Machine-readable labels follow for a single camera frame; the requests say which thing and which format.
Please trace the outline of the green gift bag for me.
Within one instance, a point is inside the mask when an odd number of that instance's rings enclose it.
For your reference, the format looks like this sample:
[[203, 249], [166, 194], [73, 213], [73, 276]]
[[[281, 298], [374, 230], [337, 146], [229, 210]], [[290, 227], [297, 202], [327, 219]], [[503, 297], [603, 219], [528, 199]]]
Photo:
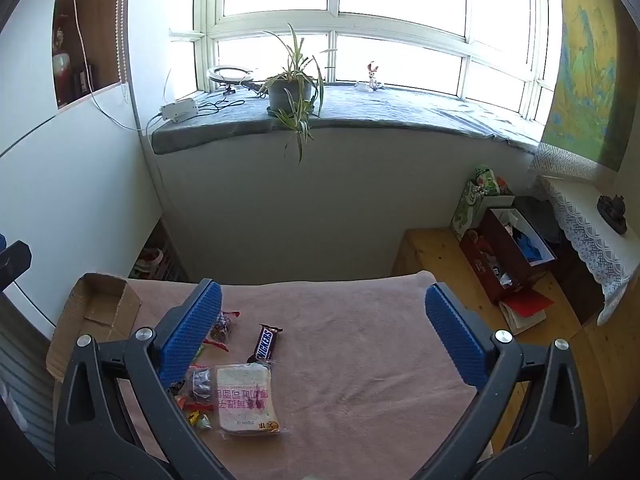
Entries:
[[514, 194], [503, 178], [486, 165], [476, 166], [472, 177], [465, 182], [456, 210], [450, 222], [458, 240], [464, 233], [480, 225], [487, 208], [510, 207]]

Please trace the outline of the white basket with red item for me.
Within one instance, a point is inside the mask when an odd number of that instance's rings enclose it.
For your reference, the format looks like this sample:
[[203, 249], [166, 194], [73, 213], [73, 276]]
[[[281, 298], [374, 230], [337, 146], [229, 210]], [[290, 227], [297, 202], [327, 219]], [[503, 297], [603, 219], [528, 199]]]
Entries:
[[169, 258], [163, 249], [145, 247], [134, 263], [134, 267], [130, 272], [130, 278], [161, 281], [166, 278], [168, 268]]

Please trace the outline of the dark ornament on shelf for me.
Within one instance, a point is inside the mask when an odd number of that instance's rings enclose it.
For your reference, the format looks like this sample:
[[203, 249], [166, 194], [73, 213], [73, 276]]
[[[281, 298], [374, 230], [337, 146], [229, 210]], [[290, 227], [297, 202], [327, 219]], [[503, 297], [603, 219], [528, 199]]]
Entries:
[[618, 235], [624, 235], [627, 232], [626, 205], [623, 196], [601, 195], [598, 198], [597, 211], [605, 223]]

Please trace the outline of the green cube candy clear wrapper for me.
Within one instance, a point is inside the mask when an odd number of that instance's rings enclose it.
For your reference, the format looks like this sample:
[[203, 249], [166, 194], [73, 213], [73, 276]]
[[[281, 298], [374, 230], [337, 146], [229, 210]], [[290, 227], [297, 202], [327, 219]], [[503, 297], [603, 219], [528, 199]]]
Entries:
[[200, 431], [207, 431], [212, 429], [212, 424], [206, 413], [198, 414], [198, 417], [195, 419], [195, 428]]

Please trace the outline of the packaged white bread slice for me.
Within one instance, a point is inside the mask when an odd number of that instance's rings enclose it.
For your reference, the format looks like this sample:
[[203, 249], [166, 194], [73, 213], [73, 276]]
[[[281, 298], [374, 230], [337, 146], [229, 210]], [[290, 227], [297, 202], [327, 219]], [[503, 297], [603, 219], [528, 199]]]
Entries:
[[270, 368], [260, 363], [216, 367], [215, 400], [222, 431], [236, 436], [262, 436], [281, 431], [271, 379]]

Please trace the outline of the red clear dark snack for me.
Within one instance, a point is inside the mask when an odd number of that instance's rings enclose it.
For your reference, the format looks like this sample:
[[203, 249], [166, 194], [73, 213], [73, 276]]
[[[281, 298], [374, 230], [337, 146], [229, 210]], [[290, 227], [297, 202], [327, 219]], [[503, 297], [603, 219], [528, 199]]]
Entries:
[[233, 324], [240, 315], [240, 311], [222, 311], [203, 340], [203, 344], [228, 352]]

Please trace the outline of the small red white figurine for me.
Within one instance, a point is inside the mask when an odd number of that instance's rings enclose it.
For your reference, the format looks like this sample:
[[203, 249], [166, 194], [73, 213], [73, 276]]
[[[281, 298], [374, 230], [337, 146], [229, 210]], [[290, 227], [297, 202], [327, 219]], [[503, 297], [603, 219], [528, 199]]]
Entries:
[[355, 84], [355, 89], [361, 92], [377, 92], [384, 89], [382, 81], [378, 80], [378, 64], [374, 61], [367, 65], [368, 80], [358, 81]]

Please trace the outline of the wooden wall shelf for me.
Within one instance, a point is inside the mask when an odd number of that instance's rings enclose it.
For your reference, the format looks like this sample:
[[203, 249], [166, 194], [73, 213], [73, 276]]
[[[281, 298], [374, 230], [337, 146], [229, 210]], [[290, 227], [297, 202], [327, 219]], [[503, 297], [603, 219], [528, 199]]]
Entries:
[[122, 81], [119, 0], [55, 0], [52, 63], [58, 107]]

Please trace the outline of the brown cardboard box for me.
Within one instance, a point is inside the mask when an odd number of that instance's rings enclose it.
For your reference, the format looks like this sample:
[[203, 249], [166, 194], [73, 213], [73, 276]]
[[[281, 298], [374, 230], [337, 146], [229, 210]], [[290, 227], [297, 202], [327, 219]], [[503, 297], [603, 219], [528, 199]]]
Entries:
[[77, 339], [88, 334], [97, 342], [127, 339], [141, 306], [124, 278], [87, 273], [68, 296], [46, 356], [47, 371], [64, 382]]

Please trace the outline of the red clear date snack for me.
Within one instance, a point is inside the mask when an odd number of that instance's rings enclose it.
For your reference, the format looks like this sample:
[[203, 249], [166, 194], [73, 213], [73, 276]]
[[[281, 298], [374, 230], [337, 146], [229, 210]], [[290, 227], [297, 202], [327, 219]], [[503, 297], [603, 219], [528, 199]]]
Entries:
[[214, 400], [212, 370], [203, 365], [191, 365], [184, 377], [169, 387], [169, 392], [178, 401], [212, 403]]

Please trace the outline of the dark red open box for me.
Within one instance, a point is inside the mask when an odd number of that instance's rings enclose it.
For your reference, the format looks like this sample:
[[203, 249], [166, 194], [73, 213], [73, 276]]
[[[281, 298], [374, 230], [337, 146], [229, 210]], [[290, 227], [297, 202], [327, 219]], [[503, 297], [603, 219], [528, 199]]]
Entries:
[[487, 208], [460, 248], [492, 304], [531, 288], [555, 264], [548, 244], [516, 209]]

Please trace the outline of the Snickers chocolate bar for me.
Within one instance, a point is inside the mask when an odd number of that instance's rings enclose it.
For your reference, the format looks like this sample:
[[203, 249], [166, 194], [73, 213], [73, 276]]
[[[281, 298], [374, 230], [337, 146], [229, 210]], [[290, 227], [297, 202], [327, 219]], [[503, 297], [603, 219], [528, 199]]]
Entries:
[[277, 326], [262, 324], [258, 341], [255, 344], [254, 351], [247, 358], [247, 364], [250, 363], [269, 363], [272, 360], [274, 347], [278, 341], [278, 336], [283, 330]]

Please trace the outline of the yellow candy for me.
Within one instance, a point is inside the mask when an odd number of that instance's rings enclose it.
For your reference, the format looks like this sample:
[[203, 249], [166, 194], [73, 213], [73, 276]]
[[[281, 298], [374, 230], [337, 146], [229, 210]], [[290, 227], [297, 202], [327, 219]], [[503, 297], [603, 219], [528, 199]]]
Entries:
[[201, 412], [199, 410], [191, 410], [186, 412], [186, 419], [192, 427], [196, 426], [200, 418]]

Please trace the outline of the pink table cloth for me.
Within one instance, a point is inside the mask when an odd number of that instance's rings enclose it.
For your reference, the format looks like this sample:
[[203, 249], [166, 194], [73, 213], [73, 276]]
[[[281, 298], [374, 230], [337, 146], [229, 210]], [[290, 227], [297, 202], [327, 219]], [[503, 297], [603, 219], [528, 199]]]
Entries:
[[408, 479], [474, 398], [425, 314], [434, 278], [227, 285], [236, 313], [227, 350], [206, 366], [240, 364], [263, 325], [280, 335], [271, 364], [275, 436], [202, 441], [239, 479]]

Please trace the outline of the white lace table cover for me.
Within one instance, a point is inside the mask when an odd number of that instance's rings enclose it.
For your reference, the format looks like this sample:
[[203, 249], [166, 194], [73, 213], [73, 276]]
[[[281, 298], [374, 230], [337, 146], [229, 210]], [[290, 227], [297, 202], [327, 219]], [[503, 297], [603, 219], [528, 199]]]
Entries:
[[555, 219], [580, 260], [600, 285], [603, 304], [597, 324], [608, 322], [639, 275], [639, 237], [618, 234], [598, 211], [601, 190], [616, 172], [582, 155], [546, 142], [532, 160], [538, 188], [548, 197]]

